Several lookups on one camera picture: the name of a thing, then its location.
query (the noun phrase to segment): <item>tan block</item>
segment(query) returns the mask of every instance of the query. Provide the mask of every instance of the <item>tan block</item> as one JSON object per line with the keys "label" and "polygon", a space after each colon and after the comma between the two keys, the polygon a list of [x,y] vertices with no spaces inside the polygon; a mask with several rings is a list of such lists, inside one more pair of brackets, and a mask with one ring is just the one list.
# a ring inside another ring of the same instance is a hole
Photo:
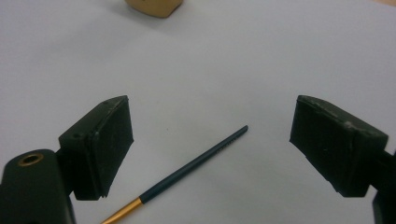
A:
{"label": "tan block", "polygon": [[183,0],[125,0],[134,9],[153,17],[166,18]]}
{"label": "tan block", "polygon": [[375,1],[396,7],[396,0],[375,0]]}

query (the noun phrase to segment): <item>white table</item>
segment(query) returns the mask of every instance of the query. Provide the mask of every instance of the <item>white table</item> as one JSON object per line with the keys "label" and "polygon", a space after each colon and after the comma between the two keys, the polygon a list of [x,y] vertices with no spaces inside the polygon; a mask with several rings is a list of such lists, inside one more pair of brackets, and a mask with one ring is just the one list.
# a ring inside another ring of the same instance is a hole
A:
{"label": "white table", "polygon": [[291,143],[295,100],[329,101],[396,147],[396,7],[369,0],[185,0],[168,19],[122,0],[0,3],[1,174],[59,149],[100,102],[128,95],[135,142],[107,198],[73,199],[99,223],[249,125],[241,139],[121,223],[373,223]]}

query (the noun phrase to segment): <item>clamp jaw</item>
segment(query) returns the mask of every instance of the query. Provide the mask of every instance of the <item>clamp jaw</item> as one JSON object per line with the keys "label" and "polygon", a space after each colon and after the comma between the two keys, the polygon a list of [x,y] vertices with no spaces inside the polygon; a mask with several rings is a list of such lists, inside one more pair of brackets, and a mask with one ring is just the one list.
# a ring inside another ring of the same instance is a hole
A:
{"label": "clamp jaw", "polygon": [[128,97],[102,102],[59,137],[57,152],[33,150],[7,163],[1,223],[76,223],[69,194],[106,197],[133,141]]}
{"label": "clamp jaw", "polygon": [[326,101],[299,96],[290,141],[344,197],[373,201],[376,224],[396,223],[396,157],[385,151],[388,136]]}

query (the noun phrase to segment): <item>gold ferrule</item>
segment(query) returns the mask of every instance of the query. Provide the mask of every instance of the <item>gold ferrule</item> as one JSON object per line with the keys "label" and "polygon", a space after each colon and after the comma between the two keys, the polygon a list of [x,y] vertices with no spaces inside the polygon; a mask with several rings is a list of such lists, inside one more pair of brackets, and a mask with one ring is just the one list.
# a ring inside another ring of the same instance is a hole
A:
{"label": "gold ferrule", "polygon": [[113,216],[111,216],[108,219],[106,219],[105,221],[103,221],[102,224],[116,223],[118,220],[120,220],[121,218],[132,213],[136,208],[140,207],[141,205],[143,205],[143,203],[142,203],[142,201],[140,201],[140,198],[136,198],[135,200],[131,201],[127,205],[123,206]]}

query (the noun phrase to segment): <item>paintbrush handle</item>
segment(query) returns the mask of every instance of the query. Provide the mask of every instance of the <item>paintbrush handle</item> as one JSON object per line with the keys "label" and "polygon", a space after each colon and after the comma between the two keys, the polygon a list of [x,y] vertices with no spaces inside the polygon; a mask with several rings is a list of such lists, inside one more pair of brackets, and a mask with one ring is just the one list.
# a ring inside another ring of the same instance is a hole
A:
{"label": "paintbrush handle", "polygon": [[214,147],[210,148],[208,151],[203,153],[201,156],[195,158],[193,161],[190,161],[180,169],[174,171],[171,175],[158,182],[156,185],[148,189],[146,192],[139,196],[142,203],[147,203],[151,199],[155,198],[155,196],[159,195],[166,189],[169,189],[172,185],[174,185],[178,180],[188,175],[190,172],[198,168],[204,162],[212,158],[222,149],[230,145],[236,138],[244,134],[248,130],[248,126],[245,126],[238,130],[236,133],[233,133]]}
{"label": "paintbrush handle", "polygon": [[159,195],[164,190],[169,189],[172,185],[176,184],[178,180],[191,173],[193,170],[195,170],[204,162],[212,158],[214,155],[216,155],[222,149],[230,145],[235,139],[237,139],[239,136],[241,136],[247,131],[248,131],[248,126],[245,126],[240,130],[238,130],[236,133],[233,133],[228,138],[224,139],[214,147],[210,148],[201,156],[195,158],[193,161],[190,161],[189,163],[187,163],[186,165],[176,170],[171,175],[169,175],[168,177],[166,177],[165,179],[163,179],[162,181],[151,187],[151,189],[148,189],[139,197],[137,197],[130,203],[123,206],[117,213],[106,219],[102,224],[115,223],[121,218],[127,216],[128,214],[133,212],[136,208],[140,207],[144,203],[147,203],[151,199],[155,198],[155,196]]}

